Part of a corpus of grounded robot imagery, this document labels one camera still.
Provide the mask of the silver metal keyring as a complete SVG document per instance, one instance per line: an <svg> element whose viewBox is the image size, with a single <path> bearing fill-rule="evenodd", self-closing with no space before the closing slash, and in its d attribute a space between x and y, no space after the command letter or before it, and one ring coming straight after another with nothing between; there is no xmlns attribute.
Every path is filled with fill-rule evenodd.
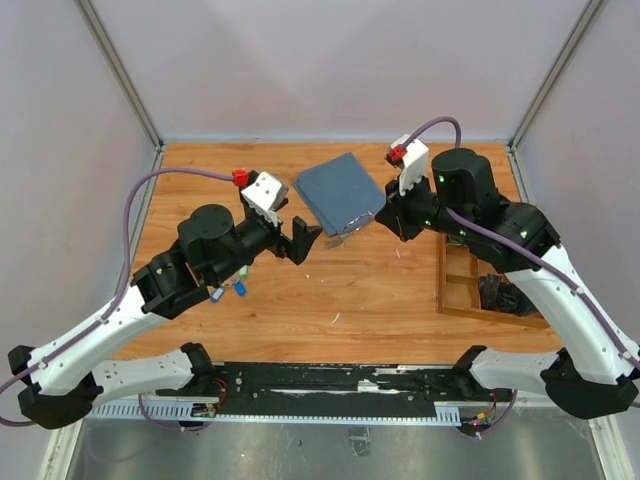
<svg viewBox="0 0 640 480"><path fill-rule="evenodd" d="M327 240L325 242L325 248L327 250L330 250L330 249L334 249L341 246L349 236L362 230L364 227L370 224L374 219L375 219L375 215L372 212L366 212L359 215L358 217L350 221L334 237L331 237L329 240Z"/></svg>

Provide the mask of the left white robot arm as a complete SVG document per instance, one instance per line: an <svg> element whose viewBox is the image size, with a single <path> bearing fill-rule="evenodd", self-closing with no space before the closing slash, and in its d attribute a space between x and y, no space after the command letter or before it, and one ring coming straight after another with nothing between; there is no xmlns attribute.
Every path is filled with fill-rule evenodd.
<svg viewBox="0 0 640 480"><path fill-rule="evenodd" d="M112 400L163 391L200 396L218 384L219 375L200 343L186 343L167 354L116 361L112 354L139 335L164 325L209 298L264 251L299 265L322 229L300 217L291 237L280 219L268 220L244 209L236 223L224 206L196 209L178 227L171 247L138 270L114 299L67 334L42 347L19 345L8 354L21 381L17 395L19 426L48 430L68 426Z"/></svg>

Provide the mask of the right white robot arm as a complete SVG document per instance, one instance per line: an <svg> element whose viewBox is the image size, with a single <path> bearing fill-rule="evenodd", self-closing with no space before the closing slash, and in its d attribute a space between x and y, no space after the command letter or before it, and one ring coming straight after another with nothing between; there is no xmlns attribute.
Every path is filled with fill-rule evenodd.
<svg viewBox="0 0 640 480"><path fill-rule="evenodd" d="M424 148L395 146L386 160L400 173L385 187L377 222L402 241L424 230L461 240L522 292L562 341L561 349L537 354L469 348L454 366L460 397L524 391L547 396L579 419L636 406L639 346L590 294L537 207L503 196L489 160L471 149L453 148L429 160Z"/></svg>

